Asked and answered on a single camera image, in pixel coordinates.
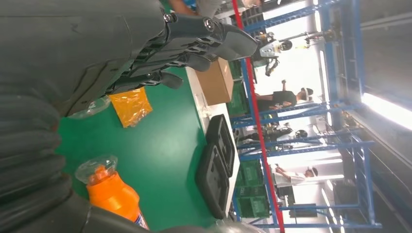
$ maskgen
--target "white shirt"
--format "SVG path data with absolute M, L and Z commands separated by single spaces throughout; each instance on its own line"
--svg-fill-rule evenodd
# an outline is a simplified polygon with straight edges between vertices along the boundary
M 274 172 L 276 185 L 279 188 L 297 185 L 299 183 L 305 182 L 306 180 L 306 177 L 303 173 L 297 173 L 297 172 L 284 172 L 284 173 L 291 177 L 291 181 L 289 181 L 282 174 Z

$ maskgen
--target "worker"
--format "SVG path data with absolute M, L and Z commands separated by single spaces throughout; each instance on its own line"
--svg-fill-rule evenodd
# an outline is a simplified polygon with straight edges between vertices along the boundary
M 276 164 L 274 175 L 275 175 L 274 181 L 276 183 L 276 187 L 282 188 L 282 187 L 297 185 L 302 182 L 305 182 L 306 179 L 309 177 L 318 176 L 318 169 L 314 167 L 308 167 L 305 173 L 288 172 L 288 171 L 285 171 L 285 169 L 279 167 L 278 164 Z
M 302 87 L 295 95 L 292 91 L 286 90 L 286 80 L 282 80 L 282 85 L 282 91 L 275 91 L 272 95 L 256 94 L 257 107 L 260 112 L 295 106 L 299 100 L 308 100 L 313 94 L 312 89 Z
M 186 6 L 184 0 L 169 0 L 169 4 L 176 13 L 189 16 L 205 16 L 213 18 L 223 0 L 196 0 L 196 12 Z M 253 5 L 259 6 L 260 0 L 251 0 Z
M 265 141 L 270 141 L 270 142 L 275 142 L 277 141 L 278 138 L 284 135 L 288 135 L 292 133 L 293 130 L 291 128 L 282 128 L 280 130 L 274 129 L 271 132 L 266 132 L 263 134 L 263 138 Z M 307 137 L 308 133 L 304 130 L 298 130 L 295 132 L 294 137 L 292 138 L 302 138 L 302 137 Z M 252 139 L 254 141 L 259 141 L 259 134 L 258 133 L 251 133 L 249 135 L 243 136 L 239 138 L 239 141 L 244 141 L 246 139 Z

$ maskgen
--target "corrugated black hose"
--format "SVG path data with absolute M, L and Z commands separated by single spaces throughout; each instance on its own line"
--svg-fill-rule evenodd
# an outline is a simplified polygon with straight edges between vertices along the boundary
M 59 114 L 40 96 L 4 85 L 0 94 L 0 232 L 12 230 L 63 202 L 71 181 L 54 149 Z

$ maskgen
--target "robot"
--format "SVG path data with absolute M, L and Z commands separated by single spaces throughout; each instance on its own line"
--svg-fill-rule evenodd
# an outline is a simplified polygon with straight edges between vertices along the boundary
M 252 55 L 256 41 L 207 17 L 165 14 L 157 0 L 3 0 L 0 16 L 0 232 L 150 232 L 72 191 L 54 153 L 59 119 L 106 94 L 178 88 L 166 68 L 207 70 Z

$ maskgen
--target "clear plastic lid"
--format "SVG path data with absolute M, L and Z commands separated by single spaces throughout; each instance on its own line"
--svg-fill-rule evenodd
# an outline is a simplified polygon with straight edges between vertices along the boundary
M 117 157 L 99 156 L 80 165 L 74 175 L 85 184 L 95 185 L 112 176 L 116 172 L 116 166 Z

